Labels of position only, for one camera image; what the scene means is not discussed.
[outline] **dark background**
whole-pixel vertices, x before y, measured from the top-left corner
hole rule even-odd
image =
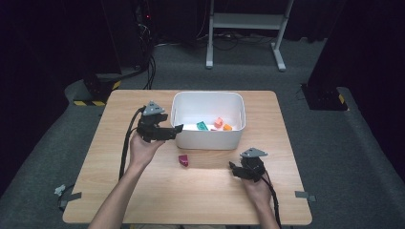
[[[69,101],[64,90],[68,85],[96,73],[135,68],[142,61],[133,8],[139,2],[2,1],[1,193],[36,142],[66,109]],[[154,21],[151,29],[183,42],[193,42],[201,27],[201,35],[207,34],[208,17],[204,16],[209,4],[202,0],[176,2],[149,1],[148,13]],[[247,5],[230,2],[217,1],[216,9],[268,13],[283,11],[285,4],[275,0]],[[315,66],[315,72],[326,69],[311,80],[351,90],[402,178],[405,138],[399,110],[405,84],[404,10],[400,0],[296,0],[285,33],[290,40],[329,38],[320,56],[322,66]],[[331,33],[341,11],[338,27]]]

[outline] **gray carpet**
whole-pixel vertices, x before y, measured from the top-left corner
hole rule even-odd
[[[232,44],[216,41],[221,49]],[[287,71],[280,73],[268,43],[240,43],[214,50],[214,68],[205,66],[205,48],[156,47],[155,90],[271,90],[277,94],[313,221],[294,228],[403,228],[405,185],[378,146],[351,93],[339,88],[349,111],[312,111],[300,90],[324,42],[284,40]],[[120,89],[142,89],[147,74],[122,80]],[[72,101],[81,82],[66,89]],[[86,228],[66,224],[54,189],[70,185],[80,171],[103,107],[66,112],[38,142],[0,200],[0,228]]]

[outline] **pink object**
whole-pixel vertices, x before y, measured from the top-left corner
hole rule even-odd
[[[179,163],[180,163],[182,166],[187,167],[187,166],[188,166],[188,157],[187,157],[187,155],[179,156]]]
[[[215,122],[214,122],[214,126],[216,128],[221,128],[223,126],[223,124],[224,124],[224,121],[220,117],[218,117],[217,120],[215,120]]]

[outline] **wooden table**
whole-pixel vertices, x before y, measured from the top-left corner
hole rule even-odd
[[[122,145],[135,111],[150,100],[169,114],[161,127],[170,126],[173,98],[179,91],[114,91],[100,120],[89,153],[63,219],[88,223],[118,181]],[[284,225],[307,225],[312,221],[276,94],[237,91],[245,102],[246,125],[237,149],[232,151],[183,150],[168,140],[144,171],[129,202],[124,223],[253,225],[259,220],[240,179],[232,176],[228,162],[240,161],[250,147],[268,152],[261,157],[270,174]],[[178,156],[187,154],[189,166]]]

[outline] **green object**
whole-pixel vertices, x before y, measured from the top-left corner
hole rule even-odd
[[[197,123],[197,128],[198,128],[200,131],[208,131],[208,128],[205,126],[205,123],[203,123],[203,121]]]

